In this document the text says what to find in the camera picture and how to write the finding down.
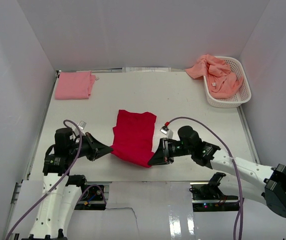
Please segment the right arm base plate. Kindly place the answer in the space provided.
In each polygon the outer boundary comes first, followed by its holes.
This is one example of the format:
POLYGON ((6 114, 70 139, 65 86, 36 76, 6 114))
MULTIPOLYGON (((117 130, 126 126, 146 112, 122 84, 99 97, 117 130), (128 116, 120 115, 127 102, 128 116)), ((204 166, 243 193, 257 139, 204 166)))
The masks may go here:
POLYGON ((190 183, 193 212, 233 212, 240 209, 239 198, 219 189, 225 173, 215 173, 209 181, 190 183))

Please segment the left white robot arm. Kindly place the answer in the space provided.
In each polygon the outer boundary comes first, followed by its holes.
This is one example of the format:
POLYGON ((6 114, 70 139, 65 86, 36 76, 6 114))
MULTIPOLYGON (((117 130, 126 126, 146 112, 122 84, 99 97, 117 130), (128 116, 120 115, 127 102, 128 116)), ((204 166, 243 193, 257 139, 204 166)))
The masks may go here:
POLYGON ((101 158, 113 151, 96 140, 90 133, 74 136, 72 129, 60 128, 54 135, 44 158, 42 200, 29 240, 65 240, 67 228, 79 200, 88 195, 84 175, 70 175, 75 161, 86 157, 90 161, 101 158))

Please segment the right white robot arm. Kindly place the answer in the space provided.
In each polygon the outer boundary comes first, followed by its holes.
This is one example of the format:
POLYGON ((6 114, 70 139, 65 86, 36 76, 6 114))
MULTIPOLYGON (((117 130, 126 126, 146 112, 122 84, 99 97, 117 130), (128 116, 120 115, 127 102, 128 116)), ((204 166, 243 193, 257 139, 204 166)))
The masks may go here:
POLYGON ((198 195, 216 200, 239 196, 262 203, 286 218, 285 165, 272 167, 232 158, 219 146, 201 140, 191 126, 179 128, 178 136, 179 140, 160 139, 148 165, 168 165, 175 157, 190 156, 197 165, 216 171, 208 183, 196 191, 198 195))

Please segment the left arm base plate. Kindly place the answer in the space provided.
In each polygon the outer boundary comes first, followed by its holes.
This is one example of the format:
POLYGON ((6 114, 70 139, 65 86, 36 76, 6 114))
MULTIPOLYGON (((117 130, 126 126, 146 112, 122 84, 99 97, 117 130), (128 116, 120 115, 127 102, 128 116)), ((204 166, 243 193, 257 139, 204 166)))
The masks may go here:
POLYGON ((106 203, 103 197, 107 200, 107 197, 105 196, 105 186, 102 184, 99 184, 98 186, 92 185, 76 204, 75 210, 103 211, 106 209, 106 203))

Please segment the red t shirt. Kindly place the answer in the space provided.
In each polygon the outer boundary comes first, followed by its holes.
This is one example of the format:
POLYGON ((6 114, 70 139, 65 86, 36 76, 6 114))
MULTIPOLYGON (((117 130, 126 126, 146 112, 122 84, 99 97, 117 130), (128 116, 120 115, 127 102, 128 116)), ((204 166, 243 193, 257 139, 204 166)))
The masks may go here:
POLYGON ((116 126, 112 154, 121 160, 144 168, 153 156, 153 136, 156 115, 150 112, 134 113, 120 109, 116 126))

